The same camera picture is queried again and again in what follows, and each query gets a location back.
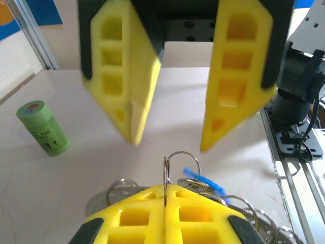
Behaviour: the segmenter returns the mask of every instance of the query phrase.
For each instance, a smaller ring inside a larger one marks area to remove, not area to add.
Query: white table
[[[124,142],[82,86],[79,71],[40,72],[0,106],[0,243],[68,243],[96,193],[123,177],[162,184],[163,157],[177,150],[197,156],[202,175],[227,193],[289,226],[259,115],[200,154],[208,72],[161,70],[138,147]],[[47,156],[16,117],[32,100],[44,100],[69,137],[62,155]],[[185,166],[196,168],[190,157],[172,158],[171,180],[182,177]]]

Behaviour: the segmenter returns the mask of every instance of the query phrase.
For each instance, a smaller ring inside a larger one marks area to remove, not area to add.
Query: green cylinder
[[[25,104],[16,115],[48,155],[59,155],[70,146],[68,138],[43,101]]]

